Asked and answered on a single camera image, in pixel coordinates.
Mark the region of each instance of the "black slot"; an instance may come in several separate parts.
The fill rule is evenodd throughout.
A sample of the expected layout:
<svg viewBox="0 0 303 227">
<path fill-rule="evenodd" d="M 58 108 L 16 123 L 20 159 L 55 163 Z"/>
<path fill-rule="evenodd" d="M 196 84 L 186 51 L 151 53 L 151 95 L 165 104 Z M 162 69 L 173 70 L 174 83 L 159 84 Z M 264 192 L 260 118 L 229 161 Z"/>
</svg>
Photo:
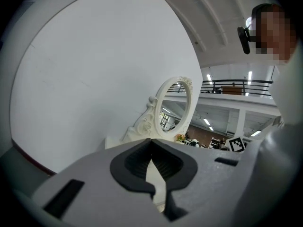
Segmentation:
<svg viewBox="0 0 303 227">
<path fill-rule="evenodd" d="M 230 166 L 236 166 L 238 164 L 239 161 L 237 160 L 231 160 L 231 159 L 226 159 L 223 157 L 218 157 L 214 160 L 215 162 L 220 162 L 226 165 L 230 165 Z"/>
<path fill-rule="evenodd" d="M 44 207 L 44 210 L 56 218 L 61 218 L 71 202 L 77 196 L 84 182 L 70 180 Z"/>
<path fill-rule="evenodd" d="M 174 221 L 187 212 L 175 205 L 171 192 L 188 186 L 197 173 L 196 161 L 189 155 L 172 148 L 159 140 L 146 139 L 120 153 L 110 163 L 113 178 L 133 192 L 155 194 L 155 187 L 145 181 L 150 160 L 166 182 L 166 203 L 163 214 Z"/>
</svg>

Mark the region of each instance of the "person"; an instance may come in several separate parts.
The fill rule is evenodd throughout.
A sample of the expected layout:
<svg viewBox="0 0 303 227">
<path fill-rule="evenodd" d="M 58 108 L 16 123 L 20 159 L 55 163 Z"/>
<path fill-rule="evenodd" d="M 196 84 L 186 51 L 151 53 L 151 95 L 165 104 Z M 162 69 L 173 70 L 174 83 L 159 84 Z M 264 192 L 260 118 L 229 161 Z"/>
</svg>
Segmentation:
<svg viewBox="0 0 303 227">
<path fill-rule="evenodd" d="M 274 59 L 287 63 L 298 44 L 295 25 L 277 4 L 260 4 L 251 13 L 251 30 L 255 32 L 256 49 L 271 53 Z"/>
<path fill-rule="evenodd" d="M 189 130 L 186 131 L 185 133 L 185 139 L 188 140 L 189 139 L 189 135 L 188 135 Z"/>
<path fill-rule="evenodd" d="M 218 143 L 216 143 L 216 145 L 215 145 L 214 149 L 220 149 L 220 143 L 219 143 L 219 142 L 218 142 Z"/>
<path fill-rule="evenodd" d="M 272 53 L 283 70 L 269 93 L 285 124 L 303 122 L 303 46 L 292 19 L 277 4 L 260 4 L 252 10 L 256 49 Z"/>
<path fill-rule="evenodd" d="M 222 147 L 224 147 L 224 142 L 223 142 L 223 140 L 220 140 L 220 147 L 219 147 L 219 149 L 221 149 Z"/>
</svg>

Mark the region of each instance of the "ornate mirror frame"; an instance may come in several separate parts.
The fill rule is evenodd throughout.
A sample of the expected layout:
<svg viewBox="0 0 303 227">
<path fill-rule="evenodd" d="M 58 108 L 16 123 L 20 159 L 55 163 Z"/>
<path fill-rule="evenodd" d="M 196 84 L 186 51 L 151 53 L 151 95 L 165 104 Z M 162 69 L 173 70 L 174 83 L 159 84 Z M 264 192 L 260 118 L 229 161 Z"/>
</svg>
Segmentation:
<svg viewBox="0 0 303 227">
<path fill-rule="evenodd" d="M 162 102 L 167 94 L 168 89 L 175 83 L 181 83 L 187 95 L 187 104 L 184 114 L 178 125 L 169 132 L 164 132 L 160 126 L 160 110 Z M 189 112 L 192 105 L 193 85 L 192 80 L 187 77 L 173 77 L 168 79 L 159 89 L 156 96 L 149 97 L 147 110 L 136 121 L 133 127 L 129 127 L 123 138 L 123 143 L 145 138 L 165 139 L 174 141 L 177 134 L 185 134 L 190 123 Z"/>
</svg>

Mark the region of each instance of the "white column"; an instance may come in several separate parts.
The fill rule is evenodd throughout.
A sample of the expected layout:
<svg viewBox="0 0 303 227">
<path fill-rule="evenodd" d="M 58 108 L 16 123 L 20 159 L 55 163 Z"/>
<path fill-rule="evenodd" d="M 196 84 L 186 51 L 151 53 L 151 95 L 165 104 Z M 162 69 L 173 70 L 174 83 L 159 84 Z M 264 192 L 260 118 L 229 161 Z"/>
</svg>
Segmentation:
<svg viewBox="0 0 303 227">
<path fill-rule="evenodd" d="M 237 129 L 236 129 L 236 132 L 235 132 L 235 137 L 242 137 L 243 136 L 245 115 L 246 115 L 246 110 L 245 109 L 240 109 Z"/>
</svg>

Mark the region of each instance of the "black metal railing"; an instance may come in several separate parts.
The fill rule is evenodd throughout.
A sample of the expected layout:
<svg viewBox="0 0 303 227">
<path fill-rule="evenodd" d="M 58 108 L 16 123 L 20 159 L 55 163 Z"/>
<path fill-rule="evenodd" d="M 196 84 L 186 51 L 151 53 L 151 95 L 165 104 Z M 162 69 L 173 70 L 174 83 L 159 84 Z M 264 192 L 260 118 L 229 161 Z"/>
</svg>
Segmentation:
<svg viewBox="0 0 303 227">
<path fill-rule="evenodd" d="M 272 84 L 272 81 L 262 81 L 262 80 L 245 80 L 245 79 L 229 79 L 229 80 L 213 80 L 213 81 L 203 81 L 200 93 L 216 93 L 216 94 L 235 94 L 239 91 L 228 90 L 229 87 L 241 88 L 241 95 L 246 93 L 254 95 L 264 95 L 271 96 L 268 92 L 268 84 Z M 185 92 L 185 88 L 182 84 L 173 84 L 168 92 Z"/>
</svg>

